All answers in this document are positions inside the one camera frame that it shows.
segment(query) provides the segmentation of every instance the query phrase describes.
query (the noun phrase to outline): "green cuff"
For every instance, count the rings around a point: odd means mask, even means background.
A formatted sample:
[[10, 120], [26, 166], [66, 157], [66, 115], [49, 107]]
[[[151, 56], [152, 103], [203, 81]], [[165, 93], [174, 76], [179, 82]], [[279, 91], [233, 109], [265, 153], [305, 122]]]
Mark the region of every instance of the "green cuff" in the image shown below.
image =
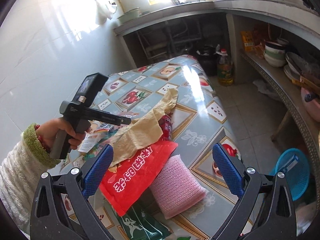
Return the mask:
[[28, 146], [31, 153], [46, 167], [52, 169], [54, 168], [60, 160], [54, 160], [49, 157], [47, 151], [42, 147], [39, 142], [36, 131], [35, 123], [31, 124], [24, 132], [23, 139]]

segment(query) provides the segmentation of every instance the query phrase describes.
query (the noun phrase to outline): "storage shelf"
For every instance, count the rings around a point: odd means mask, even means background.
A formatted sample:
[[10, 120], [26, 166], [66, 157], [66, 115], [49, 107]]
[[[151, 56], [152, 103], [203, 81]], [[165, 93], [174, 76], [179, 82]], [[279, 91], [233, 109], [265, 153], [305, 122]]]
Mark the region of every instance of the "storage shelf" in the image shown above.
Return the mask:
[[320, 123], [314, 121], [303, 106], [300, 88], [293, 85], [284, 74], [283, 68], [272, 67], [254, 52], [244, 52], [241, 56], [272, 86], [296, 122], [311, 156], [312, 170], [316, 179], [317, 208], [320, 210]]
[[320, 17], [305, 6], [283, 0], [216, 0], [187, 3], [151, 12], [114, 29], [124, 36], [176, 18], [225, 12], [265, 21], [292, 32], [320, 49]]

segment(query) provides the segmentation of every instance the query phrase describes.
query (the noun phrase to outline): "hand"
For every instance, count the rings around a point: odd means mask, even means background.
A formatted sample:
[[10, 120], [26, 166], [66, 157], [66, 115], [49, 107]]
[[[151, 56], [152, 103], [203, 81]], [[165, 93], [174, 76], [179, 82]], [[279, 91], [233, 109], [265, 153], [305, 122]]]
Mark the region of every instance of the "hand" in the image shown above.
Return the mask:
[[37, 136], [42, 137], [43, 142], [48, 147], [52, 148], [59, 129], [66, 131], [67, 134], [73, 137], [68, 141], [70, 143], [70, 148], [73, 150], [76, 150], [85, 138], [85, 133], [76, 133], [73, 130], [71, 124], [63, 118], [51, 119], [48, 122], [45, 122], [36, 130], [36, 134]]

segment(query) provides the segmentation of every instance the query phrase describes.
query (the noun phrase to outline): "cooking oil bottle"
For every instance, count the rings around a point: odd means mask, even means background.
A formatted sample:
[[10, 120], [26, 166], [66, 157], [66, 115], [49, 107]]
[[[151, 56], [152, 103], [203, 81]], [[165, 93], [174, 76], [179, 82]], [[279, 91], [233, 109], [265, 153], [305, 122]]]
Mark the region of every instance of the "cooking oil bottle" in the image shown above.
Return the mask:
[[226, 49], [217, 52], [220, 56], [217, 62], [218, 82], [222, 86], [230, 86], [233, 84], [233, 66], [231, 58], [227, 54]]

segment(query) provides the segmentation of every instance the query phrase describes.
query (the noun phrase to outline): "patterned tablecloth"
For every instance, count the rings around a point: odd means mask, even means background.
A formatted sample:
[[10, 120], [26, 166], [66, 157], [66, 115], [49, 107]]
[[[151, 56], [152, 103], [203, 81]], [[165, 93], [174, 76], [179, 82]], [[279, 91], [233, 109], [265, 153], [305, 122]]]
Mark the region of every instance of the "patterned tablecloth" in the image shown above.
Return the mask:
[[[182, 161], [209, 193], [195, 206], [172, 219], [165, 220], [149, 191], [140, 198], [147, 212], [168, 226], [177, 237], [191, 240], [210, 239], [229, 215], [237, 197], [232, 195], [224, 179], [215, 172], [212, 146], [221, 142], [228, 151], [240, 156], [235, 145], [227, 116], [199, 63], [183, 55], [139, 69], [110, 75], [103, 90], [94, 100], [93, 108], [112, 114], [119, 111], [145, 115], [169, 88], [178, 89], [178, 101], [172, 115], [172, 140], [179, 146], [172, 153], [180, 154]], [[128, 100], [127, 95], [135, 94]], [[77, 165], [79, 155], [71, 152], [63, 164], [62, 173]], [[109, 232], [117, 240], [129, 240], [107, 201], [95, 211]], [[68, 211], [73, 217], [73, 210]], [[248, 221], [244, 233], [249, 232]]]

